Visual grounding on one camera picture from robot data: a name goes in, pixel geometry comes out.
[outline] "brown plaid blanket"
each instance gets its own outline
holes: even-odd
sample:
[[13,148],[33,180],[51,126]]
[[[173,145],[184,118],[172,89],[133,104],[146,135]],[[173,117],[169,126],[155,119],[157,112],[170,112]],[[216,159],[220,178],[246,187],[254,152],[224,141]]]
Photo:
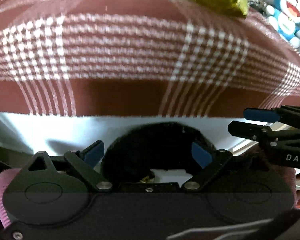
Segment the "brown plaid blanket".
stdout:
[[239,117],[300,106],[300,54],[257,12],[191,0],[0,0],[0,111]]

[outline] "pink knit fabric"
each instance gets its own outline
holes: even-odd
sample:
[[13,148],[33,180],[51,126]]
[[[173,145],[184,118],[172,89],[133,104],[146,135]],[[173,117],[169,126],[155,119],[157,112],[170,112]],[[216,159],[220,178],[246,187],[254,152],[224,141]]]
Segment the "pink knit fabric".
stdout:
[[0,220],[4,228],[11,222],[2,203],[3,193],[21,169],[9,169],[0,173]]

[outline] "doraemon plush toy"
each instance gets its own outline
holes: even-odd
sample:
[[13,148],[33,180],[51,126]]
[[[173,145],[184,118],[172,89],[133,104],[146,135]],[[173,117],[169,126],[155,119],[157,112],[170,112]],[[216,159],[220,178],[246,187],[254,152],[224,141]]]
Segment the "doraemon plush toy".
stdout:
[[295,49],[300,46],[300,29],[283,12],[268,5],[265,10],[268,21],[273,28],[280,34],[280,36],[288,41]]
[[300,0],[274,0],[273,5],[296,24],[300,23]]

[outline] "blue gripper pad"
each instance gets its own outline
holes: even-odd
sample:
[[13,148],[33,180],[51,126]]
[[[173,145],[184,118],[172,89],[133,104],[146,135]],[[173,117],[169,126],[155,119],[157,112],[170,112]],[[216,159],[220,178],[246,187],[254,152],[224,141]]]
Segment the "blue gripper pad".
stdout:
[[201,168],[205,168],[210,163],[212,163],[211,154],[195,142],[193,142],[191,145],[191,154],[192,158],[194,158],[194,160],[201,166]]
[[94,168],[105,154],[105,144],[100,142],[95,147],[91,148],[84,157],[84,162]]
[[243,116],[247,120],[275,123],[280,121],[280,116],[273,110],[247,108],[243,111]]

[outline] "metal screw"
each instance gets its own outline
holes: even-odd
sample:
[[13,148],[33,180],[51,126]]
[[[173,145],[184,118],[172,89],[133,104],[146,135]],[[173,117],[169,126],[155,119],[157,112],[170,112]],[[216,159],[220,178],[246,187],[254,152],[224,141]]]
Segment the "metal screw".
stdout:
[[109,181],[102,181],[97,184],[97,188],[101,190],[107,190],[112,188],[112,183]]
[[200,187],[200,184],[195,181],[188,181],[185,183],[185,188],[189,190],[196,190]]
[[22,240],[22,239],[23,239],[23,235],[22,235],[20,232],[14,232],[14,233],[12,234],[12,236],[13,236],[13,238],[14,238],[15,240]]

